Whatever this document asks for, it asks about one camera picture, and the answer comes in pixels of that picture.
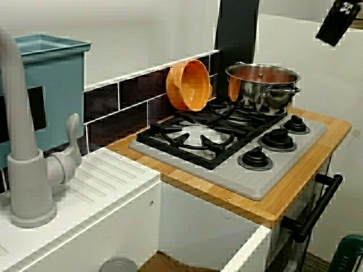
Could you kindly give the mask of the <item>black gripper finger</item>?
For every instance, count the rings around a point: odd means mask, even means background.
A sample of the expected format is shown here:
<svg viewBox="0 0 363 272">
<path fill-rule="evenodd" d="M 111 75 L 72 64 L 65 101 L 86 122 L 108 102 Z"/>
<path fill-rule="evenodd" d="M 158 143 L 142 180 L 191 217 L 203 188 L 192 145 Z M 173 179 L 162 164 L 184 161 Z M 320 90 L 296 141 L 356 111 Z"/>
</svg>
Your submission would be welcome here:
<svg viewBox="0 0 363 272">
<path fill-rule="evenodd" d="M 337 0 L 333 3 L 316 38 L 336 46 L 361 11 L 362 1 Z"/>
</svg>

